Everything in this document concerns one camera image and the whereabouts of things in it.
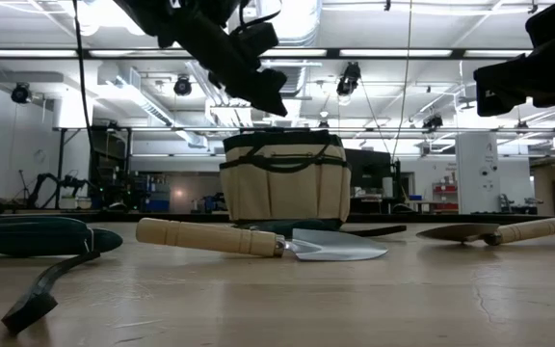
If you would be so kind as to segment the black metal rack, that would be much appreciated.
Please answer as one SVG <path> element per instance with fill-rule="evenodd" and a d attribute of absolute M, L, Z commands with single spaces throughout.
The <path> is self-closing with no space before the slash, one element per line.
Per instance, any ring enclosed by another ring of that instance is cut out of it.
<path fill-rule="evenodd" d="M 127 182 L 129 133 L 111 128 L 62 128 L 60 130 L 57 176 L 70 178 L 79 187 L 60 189 L 58 203 L 74 199 L 92 209 L 125 210 L 130 199 Z"/>

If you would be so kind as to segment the red shelf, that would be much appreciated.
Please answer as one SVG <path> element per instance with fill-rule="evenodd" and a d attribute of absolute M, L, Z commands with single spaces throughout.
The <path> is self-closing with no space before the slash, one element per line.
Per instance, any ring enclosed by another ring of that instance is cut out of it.
<path fill-rule="evenodd" d="M 453 181 L 449 183 L 434 183 L 432 188 L 432 209 L 435 213 L 459 212 L 458 186 L 456 183 Z"/>

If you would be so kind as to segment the narrow trowel wooden handle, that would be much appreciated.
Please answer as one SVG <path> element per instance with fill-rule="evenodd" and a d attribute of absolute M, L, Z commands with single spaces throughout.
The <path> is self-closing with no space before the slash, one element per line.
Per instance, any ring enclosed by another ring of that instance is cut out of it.
<path fill-rule="evenodd" d="M 418 238 L 458 243 L 484 241 L 489 246 L 499 246 L 551 235 L 555 235 L 555 218 L 504 226 L 496 224 L 458 224 L 431 228 L 416 234 Z"/>

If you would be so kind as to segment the black aluminium table frame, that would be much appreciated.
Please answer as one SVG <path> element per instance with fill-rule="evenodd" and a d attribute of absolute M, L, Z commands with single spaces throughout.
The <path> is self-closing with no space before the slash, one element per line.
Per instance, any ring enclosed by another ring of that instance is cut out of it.
<path fill-rule="evenodd" d="M 229 217 L 225 214 L 160 214 L 160 213 L 118 213 L 118 212 L 91 212 L 91 213 L 42 213 L 42 214 L 0 214 L 0 218 L 11 217 L 66 217 L 77 219 L 86 223 L 132 223 L 142 218 L 154 218 L 192 223 L 228 223 Z M 525 223 L 529 221 L 550 219 L 550 216 L 515 215 L 515 214 L 394 214 L 372 215 L 354 214 L 347 219 L 347 224 L 499 224 L 508 225 Z"/>

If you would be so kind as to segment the white square pillar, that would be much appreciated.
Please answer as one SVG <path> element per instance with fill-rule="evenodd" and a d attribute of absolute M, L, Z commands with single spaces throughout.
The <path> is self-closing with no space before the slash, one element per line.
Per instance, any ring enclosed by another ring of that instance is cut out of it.
<path fill-rule="evenodd" d="M 500 211 L 497 138 L 467 132 L 456 138 L 458 200 L 461 214 Z"/>

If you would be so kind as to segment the black computer monitor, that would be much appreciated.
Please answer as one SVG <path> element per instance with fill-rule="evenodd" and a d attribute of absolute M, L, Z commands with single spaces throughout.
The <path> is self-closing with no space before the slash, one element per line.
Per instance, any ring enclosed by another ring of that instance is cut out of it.
<path fill-rule="evenodd" d="M 351 186 L 382 188 L 383 179 L 391 177 L 390 154 L 386 152 L 346 149 L 346 160 L 351 166 Z"/>

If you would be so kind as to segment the wide silver trowel wooden handle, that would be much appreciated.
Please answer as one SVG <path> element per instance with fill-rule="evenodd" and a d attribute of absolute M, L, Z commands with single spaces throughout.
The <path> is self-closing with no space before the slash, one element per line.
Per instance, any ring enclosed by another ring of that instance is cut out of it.
<path fill-rule="evenodd" d="M 388 248 L 345 232 L 295 228 L 289 236 L 270 231 L 143 218 L 141 243 L 261 257 L 293 254 L 301 261 L 356 261 L 381 257 Z"/>

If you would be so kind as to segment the beige green gardening bag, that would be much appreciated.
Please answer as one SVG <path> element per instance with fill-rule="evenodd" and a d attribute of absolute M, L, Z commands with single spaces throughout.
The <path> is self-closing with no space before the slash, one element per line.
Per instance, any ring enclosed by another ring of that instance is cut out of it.
<path fill-rule="evenodd" d="M 256 131 L 223 140 L 225 204 L 237 225 L 313 221 L 339 229 L 350 215 L 351 166 L 327 130 Z"/>

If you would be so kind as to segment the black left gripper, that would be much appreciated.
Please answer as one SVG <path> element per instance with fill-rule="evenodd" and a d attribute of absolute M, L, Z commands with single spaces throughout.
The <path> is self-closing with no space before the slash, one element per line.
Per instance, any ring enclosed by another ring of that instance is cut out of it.
<path fill-rule="evenodd" d="M 287 82 L 286 75 L 271 68 L 259 72 L 259 57 L 245 60 L 230 38 L 241 26 L 262 23 L 244 19 L 244 8 L 249 2 L 186 0 L 186 9 L 191 12 L 188 23 L 193 38 L 185 48 L 209 70 L 212 83 L 224 86 L 227 93 L 241 96 L 258 109 L 284 117 L 287 111 L 280 90 Z"/>

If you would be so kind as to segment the blue storage bins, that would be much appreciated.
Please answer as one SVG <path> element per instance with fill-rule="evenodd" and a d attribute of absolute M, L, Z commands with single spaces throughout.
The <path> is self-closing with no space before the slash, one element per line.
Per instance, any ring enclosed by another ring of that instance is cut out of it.
<path fill-rule="evenodd" d="M 169 212 L 171 188 L 163 176 L 148 174 L 145 180 L 145 211 Z"/>

